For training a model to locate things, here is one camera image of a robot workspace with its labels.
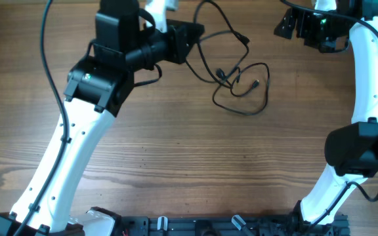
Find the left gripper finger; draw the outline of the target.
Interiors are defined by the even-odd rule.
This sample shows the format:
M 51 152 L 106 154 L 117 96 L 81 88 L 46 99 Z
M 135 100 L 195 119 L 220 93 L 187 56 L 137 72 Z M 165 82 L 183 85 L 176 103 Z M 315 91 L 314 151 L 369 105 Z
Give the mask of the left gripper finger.
M 176 21 L 175 25 L 180 30 L 186 30 L 187 36 L 201 36 L 205 32 L 204 25 L 199 23 Z
M 202 32 L 201 33 L 200 32 L 187 33 L 186 45 L 185 45 L 185 54 L 189 54 L 190 51 L 192 50 L 192 48 L 199 43 L 202 35 L 203 35 Z

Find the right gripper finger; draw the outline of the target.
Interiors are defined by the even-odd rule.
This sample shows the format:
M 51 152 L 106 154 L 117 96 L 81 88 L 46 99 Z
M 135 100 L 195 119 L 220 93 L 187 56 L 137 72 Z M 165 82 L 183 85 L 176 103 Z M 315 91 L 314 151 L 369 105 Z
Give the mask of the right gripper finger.
M 292 39 L 296 19 L 282 20 L 274 29 L 274 35 L 285 39 Z
M 284 23 L 295 23 L 299 15 L 299 9 L 296 8 L 289 8 L 287 9 L 284 17 L 283 22 Z

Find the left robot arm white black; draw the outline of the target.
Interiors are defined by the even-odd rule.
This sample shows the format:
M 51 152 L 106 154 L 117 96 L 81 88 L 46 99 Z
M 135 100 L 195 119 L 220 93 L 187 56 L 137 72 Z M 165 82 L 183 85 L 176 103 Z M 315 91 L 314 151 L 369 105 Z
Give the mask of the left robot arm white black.
M 185 62 L 204 33 L 195 22 L 170 20 L 174 1 L 101 1 L 95 38 L 56 94 L 60 118 L 21 197 L 0 213 L 0 235 L 126 235 L 121 216 L 100 207 L 70 214 L 78 183 L 96 145 L 138 87 L 135 73 L 161 61 Z

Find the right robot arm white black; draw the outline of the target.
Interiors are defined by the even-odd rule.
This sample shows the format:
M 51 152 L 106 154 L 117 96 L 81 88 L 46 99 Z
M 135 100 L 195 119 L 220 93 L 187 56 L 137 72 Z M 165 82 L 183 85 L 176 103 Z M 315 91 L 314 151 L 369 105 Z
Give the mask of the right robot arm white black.
M 378 173 L 378 1 L 315 1 L 312 8 L 289 3 L 274 33 L 296 35 L 323 54 L 337 52 L 337 40 L 345 37 L 354 53 L 351 123 L 327 136 L 325 169 L 294 212 L 296 233 L 326 233 L 348 196 Z M 378 192 L 367 200 L 378 201 Z

